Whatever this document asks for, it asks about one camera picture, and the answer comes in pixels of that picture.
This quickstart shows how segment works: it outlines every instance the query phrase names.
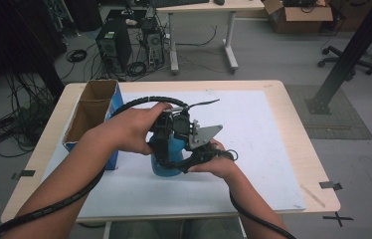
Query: person's left hand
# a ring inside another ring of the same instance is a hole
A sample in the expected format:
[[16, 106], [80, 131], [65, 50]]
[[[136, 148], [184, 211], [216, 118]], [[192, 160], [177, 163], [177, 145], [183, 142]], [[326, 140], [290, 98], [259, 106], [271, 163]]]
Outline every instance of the person's left hand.
[[146, 135], [158, 116], [170, 108], [167, 103], [158, 103], [151, 109], [129, 109], [96, 129], [114, 150], [150, 154], [152, 148], [146, 143]]

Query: black pole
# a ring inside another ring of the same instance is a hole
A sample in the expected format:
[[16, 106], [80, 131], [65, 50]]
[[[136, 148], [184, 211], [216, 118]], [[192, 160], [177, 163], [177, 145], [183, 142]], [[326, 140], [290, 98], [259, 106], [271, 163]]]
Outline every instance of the black pole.
[[330, 114], [328, 104], [347, 79], [350, 71], [372, 44], [372, 9], [351, 38], [337, 63], [313, 99], [307, 100], [309, 112], [314, 115]]

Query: forearm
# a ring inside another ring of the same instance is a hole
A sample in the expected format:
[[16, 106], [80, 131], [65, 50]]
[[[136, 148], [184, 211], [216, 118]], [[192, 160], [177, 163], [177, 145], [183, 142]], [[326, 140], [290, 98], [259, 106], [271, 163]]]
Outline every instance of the forearm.
[[[251, 185], [244, 173], [237, 168], [233, 176], [225, 178], [236, 202], [246, 211], [262, 218], [282, 229], [285, 229], [280, 218]], [[275, 231], [257, 223], [243, 214], [239, 214], [248, 238], [283, 238]]]
[[[73, 151], [25, 202], [17, 216], [66, 199], [89, 184], [102, 170], [111, 150], [99, 143], [97, 129], [88, 131]], [[46, 217], [17, 227], [4, 238], [66, 238], [86, 200], [80, 199]]]

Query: brown box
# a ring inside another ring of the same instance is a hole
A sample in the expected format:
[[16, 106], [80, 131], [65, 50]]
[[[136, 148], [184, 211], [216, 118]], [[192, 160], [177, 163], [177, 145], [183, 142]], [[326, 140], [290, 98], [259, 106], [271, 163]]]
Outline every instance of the brown box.
[[[103, 123], [122, 105], [120, 88], [116, 80], [93, 80], [87, 82], [71, 122], [63, 138], [63, 146], [71, 151], [89, 129]], [[105, 170], [115, 170], [118, 151], [108, 159]]]
[[346, 18], [337, 9], [331, 6], [334, 21], [324, 22], [324, 30], [331, 32], [355, 32], [360, 27], [364, 18]]
[[276, 33], [318, 33], [322, 22], [332, 21], [331, 8], [323, 0], [309, 8], [284, 7], [279, 0], [263, 3]]
[[372, 8], [372, 0], [329, 0], [346, 19], [364, 19]]

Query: wrist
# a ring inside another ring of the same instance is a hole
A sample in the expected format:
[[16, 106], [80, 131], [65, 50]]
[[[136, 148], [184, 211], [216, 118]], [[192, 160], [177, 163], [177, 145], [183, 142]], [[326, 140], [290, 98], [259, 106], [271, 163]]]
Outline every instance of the wrist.
[[113, 152], [118, 149], [118, 140], [116, 136], [111, 135], [108, 130], [102, 127], [102, 124], [89, 129], [83, 136], [84, 140], [89, 141], [92, 145], [99, 147], [101, 150]]
[[228, 185], [230, 185], [234, 184], [241, 177], [241, 175], [243, 175], [243, 172], [237, 166], [237, 164], [233, 162], [230, 166], [229, 172], [223, 177], [223, 179]]

